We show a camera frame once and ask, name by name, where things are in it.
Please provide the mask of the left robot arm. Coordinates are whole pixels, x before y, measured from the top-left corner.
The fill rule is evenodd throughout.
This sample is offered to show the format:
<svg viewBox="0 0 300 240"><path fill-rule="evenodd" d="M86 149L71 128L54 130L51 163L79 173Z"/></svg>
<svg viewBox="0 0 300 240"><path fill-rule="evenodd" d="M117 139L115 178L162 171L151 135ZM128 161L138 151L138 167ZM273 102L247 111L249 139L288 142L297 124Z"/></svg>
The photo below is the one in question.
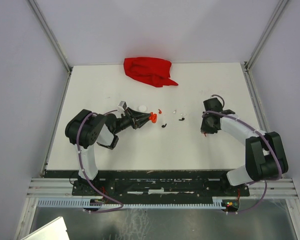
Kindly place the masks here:
<svg viewBox="0 0 300 240"><path fill-rule="evenodd" d="M101 189L101 183L95 179L99 171L95 144L112 150L119 141L118 133L129 127L137 130L148 122L156 123L157 118L156 113L139 112L129 107L121 117L116 117L113 112L97 114L83 109L66 125L65 136L77 148L79 176L86 179L83 189L89 195L96 195Z"/></svg>

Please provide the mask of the orange round charging case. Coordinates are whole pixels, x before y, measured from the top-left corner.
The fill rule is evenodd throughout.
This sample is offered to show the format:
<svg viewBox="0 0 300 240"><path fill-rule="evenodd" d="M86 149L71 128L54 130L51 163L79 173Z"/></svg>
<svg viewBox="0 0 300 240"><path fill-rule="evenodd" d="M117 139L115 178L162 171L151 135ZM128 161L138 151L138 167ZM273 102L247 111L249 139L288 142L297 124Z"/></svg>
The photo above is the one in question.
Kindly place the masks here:
<svg viewBox="0 0 300 240"><path fill-rule="evenodd" d="M158 115L156 113L151 112L148 118L153 124L157 122Z"/></svg>

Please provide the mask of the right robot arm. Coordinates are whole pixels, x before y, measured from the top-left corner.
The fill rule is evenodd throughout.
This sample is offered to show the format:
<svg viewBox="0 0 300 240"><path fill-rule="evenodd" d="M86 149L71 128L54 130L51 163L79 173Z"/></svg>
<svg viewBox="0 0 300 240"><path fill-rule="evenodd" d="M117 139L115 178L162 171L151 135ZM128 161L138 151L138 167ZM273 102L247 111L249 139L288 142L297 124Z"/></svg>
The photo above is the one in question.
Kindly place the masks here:
<svg viewBox="0 0 300 240"><path fill-rule="evenodd" d="M255 129L241 120L234 111L224 109L224 100L218 99L216 95L203 101L203 105L200 131L205 135L223 131L245 147L244 165L223 175L219 183L221 193L230 196L240 185L278 180L288 172L282 138L277 132Z"/></svg>

